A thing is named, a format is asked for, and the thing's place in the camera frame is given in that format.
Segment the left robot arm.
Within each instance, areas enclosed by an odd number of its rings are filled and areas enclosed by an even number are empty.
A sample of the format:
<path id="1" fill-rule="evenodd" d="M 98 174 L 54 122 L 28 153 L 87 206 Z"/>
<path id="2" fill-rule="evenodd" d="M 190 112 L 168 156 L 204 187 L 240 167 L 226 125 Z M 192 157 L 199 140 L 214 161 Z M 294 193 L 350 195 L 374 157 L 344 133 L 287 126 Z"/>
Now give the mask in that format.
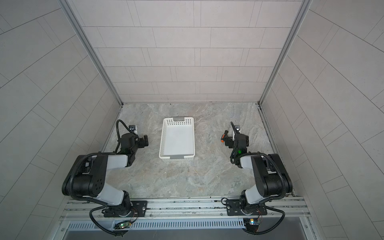
<path id="1" fill-rule="evenodd" d="M 148 136 L 140 137 L 135 125 L 127 126 L 117 120 L 116 127 L 123 125 L 127 133 L 117 132 L 118 144 L 111 153 L 96 152 L 79 155 L 62 185 L 62 193 L 77 201 L 101 205 L 105 218 L 144 217 L 146 201 L 132 201 L 129 193 L 106 183 L 108 170 L 130 167 L 138 149 L 149 145 Z"/>

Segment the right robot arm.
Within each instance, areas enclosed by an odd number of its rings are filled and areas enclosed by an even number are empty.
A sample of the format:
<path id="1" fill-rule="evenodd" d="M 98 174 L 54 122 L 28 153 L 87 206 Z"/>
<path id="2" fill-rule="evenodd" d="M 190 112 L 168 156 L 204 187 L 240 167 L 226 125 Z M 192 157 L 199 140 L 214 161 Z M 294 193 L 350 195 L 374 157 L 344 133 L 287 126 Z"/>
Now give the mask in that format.
<path id="1" fill-rule="evenodd" d="M 293 190 L 289 174 L 278 154 L 265 154 L 248 151 L 249 136 L 240 132 L 240 127 L 231 123 L 233 135 L 226 130 L 221 141 L 229 149 L 230 162 L 240 169 L 254 173 L 255 184 L 242 191 L 238 200 L 226 199 L 229 216 L 266 215 L 265 203 L 283 199 Z"/>

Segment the orange black handled screwdriver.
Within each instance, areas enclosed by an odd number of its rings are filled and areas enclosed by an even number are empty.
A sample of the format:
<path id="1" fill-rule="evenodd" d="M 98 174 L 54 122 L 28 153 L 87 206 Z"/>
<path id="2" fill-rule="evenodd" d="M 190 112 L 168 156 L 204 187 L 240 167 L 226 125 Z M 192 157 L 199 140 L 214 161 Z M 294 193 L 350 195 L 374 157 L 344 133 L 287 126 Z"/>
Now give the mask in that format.
<path id="1" fill-rule="evenodd" d="M 225 130 L 224 134 L 222 135 L 221 137 L 221 142 L 224 143 L 225 140 L 228 138 L 228 133 L 229 131 L 228 130 Z"/>

